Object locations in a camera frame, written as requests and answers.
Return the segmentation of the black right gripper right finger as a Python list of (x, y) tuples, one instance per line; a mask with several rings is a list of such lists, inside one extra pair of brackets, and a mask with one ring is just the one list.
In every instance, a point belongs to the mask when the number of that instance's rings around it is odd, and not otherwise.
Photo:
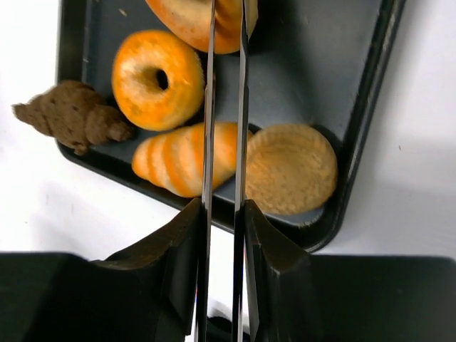
[(244, 207), (253, 341), (453, 341), (455, 262), (309, 254)]

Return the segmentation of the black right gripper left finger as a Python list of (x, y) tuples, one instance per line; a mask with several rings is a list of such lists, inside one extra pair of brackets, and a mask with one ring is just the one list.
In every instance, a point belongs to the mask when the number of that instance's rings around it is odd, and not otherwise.
[(1, 255), (3, 341), (183, 341), (190, 334), (202, 203), (104, 260)]

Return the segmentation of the metal tongs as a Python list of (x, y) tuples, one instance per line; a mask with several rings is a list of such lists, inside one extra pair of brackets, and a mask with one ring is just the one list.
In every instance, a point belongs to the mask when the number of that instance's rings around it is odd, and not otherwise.
[[(200, 249), (197, 276), (197, 300), (195, 340), (207, 340), (207, 303), (209, 282), (209, 256), (212, 225), (212, 190), (214, 166), (214, 111), (215, 111), (215, 4), (212, 2), (209, 26), (209, 48), (207, 59), (207, 86), (204, 100), (204, 166), (202, 177), (202, 218), (205, 225), (201, 233), (203, 247)], [(242, 1), (242, 19), (240, 26), (240, 65), (239, 65), (239, 106), (237, 123), (237, 159), (235, 177), (234, 204), (234, 265), (232, 295), (232, 341), (243, 340), (243, 269), (245, 245), (245, 184), (247, 143), (249, 141), (249, 5)]]

